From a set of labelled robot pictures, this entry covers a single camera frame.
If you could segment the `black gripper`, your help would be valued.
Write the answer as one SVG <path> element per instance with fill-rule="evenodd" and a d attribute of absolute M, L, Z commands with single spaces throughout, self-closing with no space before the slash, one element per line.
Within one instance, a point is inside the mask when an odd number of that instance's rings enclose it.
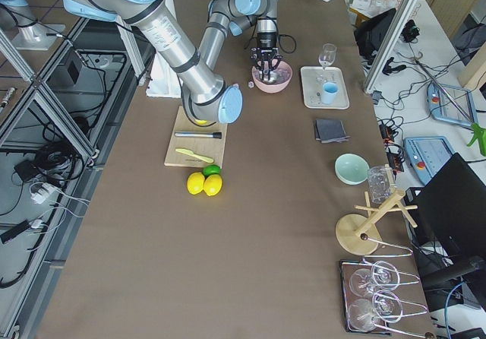
<path fill-rule="evenodd" d="M 282 60 L 278 48 L 278 32 L 258 32 L 257 45 L 251 49 L 251 60 L 259 70 L 261 81 L 274 81 L 275 71 Z"/>

